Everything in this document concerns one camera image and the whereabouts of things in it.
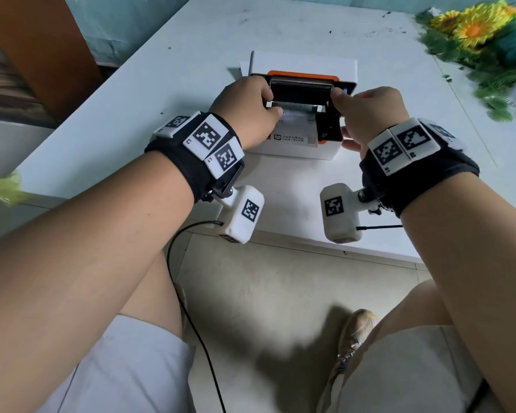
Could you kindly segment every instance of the person's left arm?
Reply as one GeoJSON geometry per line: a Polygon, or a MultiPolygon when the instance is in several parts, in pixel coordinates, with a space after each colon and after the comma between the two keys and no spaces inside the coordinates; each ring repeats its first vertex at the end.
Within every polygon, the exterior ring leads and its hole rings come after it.
{"type": "MultiPolygon", "coordinates": [[[[243,149],[280,116],[261,77],[226,87],[211,111],[243,149]]],[[[88,353],[189,215],[193,193],[159,152],[0,238],[0,411],[34,411],[88,353]]]]}

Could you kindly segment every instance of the forearm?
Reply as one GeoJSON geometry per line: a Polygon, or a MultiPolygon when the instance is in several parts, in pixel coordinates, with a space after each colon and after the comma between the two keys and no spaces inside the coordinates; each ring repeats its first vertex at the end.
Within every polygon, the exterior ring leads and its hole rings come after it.
{"type": "Polygon", "coordinates": [[[0,240],[0,410],[43,399],[89,351],[193,206],[157,152],[0,240]]]}
{"type": "Polygon", "coordinates": [[[516,410],[516,209],[464,173],[413,201],[401,220],[475,361],[516,410]]]}

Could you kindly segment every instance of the artificial plant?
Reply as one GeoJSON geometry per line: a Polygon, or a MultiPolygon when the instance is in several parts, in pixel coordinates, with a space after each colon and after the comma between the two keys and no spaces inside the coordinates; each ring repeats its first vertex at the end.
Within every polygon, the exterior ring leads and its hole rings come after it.
{"type": "Polygon", "coordinates": [[[516,6],[505,0],[479,3],[462,11],[430,9],[415,17],[427,28],[421,36],[429,54],[444,62],[470,68],[468,78],[478,83],[474,95],[498,122],[512,120],[509,93],[516,84],[516,63],[502,59],[502,42],[516,31],[516,6]]]}

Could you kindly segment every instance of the floor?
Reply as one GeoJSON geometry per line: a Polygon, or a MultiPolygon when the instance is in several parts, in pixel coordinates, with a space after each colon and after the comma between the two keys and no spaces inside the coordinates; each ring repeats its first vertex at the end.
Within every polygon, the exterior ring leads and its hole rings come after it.
{"type": "MultiPolygon", "coordinates": [[[[228,411],[315,411],[345,316],[368,308],[383,317],[430,277],[411,263],[233,244],[196,233],[181,236],[174,248],[172,271],[187,293],[228,411]]],[[[197,347],[189,377],[196,410],[221,412],[190,326],[185,339],[197,347]]]]}

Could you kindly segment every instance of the sunflower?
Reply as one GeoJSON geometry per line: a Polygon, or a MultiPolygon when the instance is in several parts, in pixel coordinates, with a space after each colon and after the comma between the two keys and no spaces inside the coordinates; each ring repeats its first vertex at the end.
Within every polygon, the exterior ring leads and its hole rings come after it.
{"type": "Polygon", "coordinates": [[[506,0],[499,0],[496,4],[501,6],[503,14],[510,16],[512,19],[516,19],[516,6],[514,4],[509,4],[506,0]]]}
{"type": "Polygon", "coordinates": [[[451,10],[443,13],[430,20],[430,27],[439,30],[445,34],[451,34],[451,32],[457,26],[457,20],[461,12],[458,10],[451,10]]]}
{"type": "Polygon", "coordinates": [[[460,15],[453,37],[461,41],[462,48],[474,48],[484,44],[497,30],[512,20],[502,10],[503,6],[497,4],[478,4],[466,9],[460,15]]]}

